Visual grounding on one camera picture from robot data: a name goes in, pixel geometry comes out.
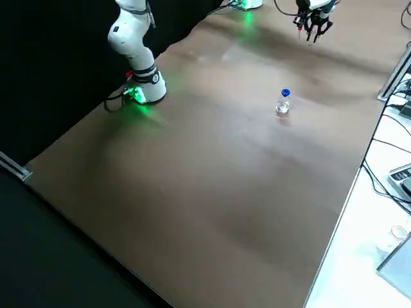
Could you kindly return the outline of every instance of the black background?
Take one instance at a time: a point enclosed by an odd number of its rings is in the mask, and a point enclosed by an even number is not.
[[[157,57],[221,0],[150,0],[157,28],[144,38]],[[114,0],[3,1],[0,151],[25,165],[125,80],[111,50]]]

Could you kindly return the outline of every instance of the blue bottle cap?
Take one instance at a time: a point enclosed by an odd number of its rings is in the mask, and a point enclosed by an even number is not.
[[[281,91],[281,94],[286,98],[287,96],[289,96],[291,94],[291,91],[288,89],[283,89]]]

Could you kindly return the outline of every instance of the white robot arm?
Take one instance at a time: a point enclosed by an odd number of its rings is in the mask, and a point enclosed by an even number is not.
[[[329,20],[329,15],[339,3],[337,0],[296,0],[298,13],[295,16],[294,24],[301,31],[307,31],[307,41],[314,36],[314,43],[325,34],[333,23]]]
[[[112,48],[125,56],[132,68],[124,90],[139,104],[156,103],[166,95],[166,83],[157,69],[153,53],[144,46],[143,37],[153,15],[147,0],[116,0],[120,15],[111,26],[108,40]]]

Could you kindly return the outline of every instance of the black cable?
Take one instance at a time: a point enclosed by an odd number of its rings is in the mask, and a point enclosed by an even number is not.
[[[405,212],[407,212],[408,214],[411,215],[411,211],[408,210],[404,205],[402,205],[402,204],[397,200],[397,197],[394,197],[393,195],[391,195],[391,193],[385,188],[385,186],[380,182],[380,180],[378,180],[378,178],[376,177],[376,175],[372,172],[372,170],[371,170],[370,166],[368,165],[368,162],[367,162],[366,159],[364,159],[364,163],[365,163],[365,166],[366,166],[366,167],[368,168],[368,170],[370,171],[371,175],[376,179],[376,181],[378,182],[378,185],[381,186],[381,188],[385,191],[385,193],[386,193],[388,196],[390,196],[390,198],[391,198],[395,203],[397,203],[397,205],[398,205],[399,207],[401,207]]]
[[[228,2],[228,3],[225,4],[225,5],[221,5],[221,6],[219,6],[218,8],[215,8],[214,10],[212,10],[211,12],[209,12],[209,13],[207,14],[207,16],[208,16],[208,15],[211,15],[211,14],[214,14],[215,12],[218,12],[218,11],[224,9],[224,8],[228,8],[228,7],[230,7],[230,6],[233,6],[235,3],[236,3],[236,1],[235,1],[235,0],[232,0],[232,1]]]
[[[277,10],[280,11],[280,13],[286,15],[286,16],[294,16],[294,17],[302,17],[302,16],[307,16],[307,13],[302,13],[302,14],[293,14],[293,13],[286,13],[284,12],[282,9],[280,9],[280,7],[278,6],[277,0],[273,0],[275,7],[277,8]]]
[[[123,96],[123,91],[121,91],[120,94],[113,96],[112,98],[106,98],[106,101],[114,101],[115,99],[120,98],[121,96]]]
[[[399,149],[399,150],[401,150],[401,151],[404,151],[404,152],[407,152],[407,153],[411,154],[411,151],[408,151],[408,150],[406,150],[406,149],[400,148],[399,146],[396,146],[395,144],[389,143],[389,142],[387,142],[387,141],[382,141],[382,140],[379,140],[379,139],[375,139],[375,138],[372,138],[372,139],[373,139],[374,141],[377,141],[377,142],[380,142],[380,143],[384,143],[384,144],[387,144],[387,145],[389,145],[389,146],[393,146],[394,148],[397,148],[397,149]]]
[[[404,23],[404,15],[405,15],[405,12],[407,12],[407,13],[411,16],[410,7],[411,7],[411,1],[407,4],[407,6],[405,7],[405,9],[403,10],[403,13],[401,14],[401,25],[402,25],[402,27],[404,27],[405,29],[411,31],[411,28],[405,26],[405,23]]]
[[[365,172],[367,172],[368,176],[370,177],[371,183],[372,183],[372,188],[374,189],[375,193],[378,194],[378,195],[380,195],[380,196],[386,197],[386,198],[391,198],[388,194],[385,194],[384,192],[379,191],[379,190],[377,189],[377,187],[375,187],[374,178],[372,177],[371,172],[368,170],[368,167],[369,167],[369,166],[367,167],[366,165],[363,165],[362,167],[364,168]],[[393,196],[393,197],[394,197],[398,202],[404,202],[404,203],[406,203],[406,204],[411,204],[411,202],[409,202],[409,201],[403,200],[403,199],[398,198],[398,197],[395,197],[395,196]]]
[[[407,134],[409,134],[409,136],[411,137],[410,131],[408,131],[407,128],[406,128],[401,122],[399,122],[397,119],[395,119],[395,118],[392,117],[391,115],[389,116],[388,114],[383,114],[383,117],[389,117],[390,119],[392,119],[392,120],[394,120],[395,122],[397,122],[399,125],[402,126],[402,128],[405,129],[405,131],[407,132]]]

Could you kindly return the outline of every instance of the white desk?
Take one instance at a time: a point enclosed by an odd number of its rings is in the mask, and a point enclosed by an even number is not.
[[[403,98],[392,97],[390,104],[403,104]],[[384,112],[411,131],[411,120],[398,111]],[[392,119],[382,117],[375,138],[411,151],[411,136]],[[411,163],[411,154],[373,141],[367,162],[394,196],[387,181],[390,170]],[[306,302],[306,308],[375,308],[411,307],[411,301],[378,276],[382,260],[377,245],[393,226],[410,230],[410,216],[389,198],[379,196],[364,169],[360,169],[340,221],[331,238],[328,251]]]

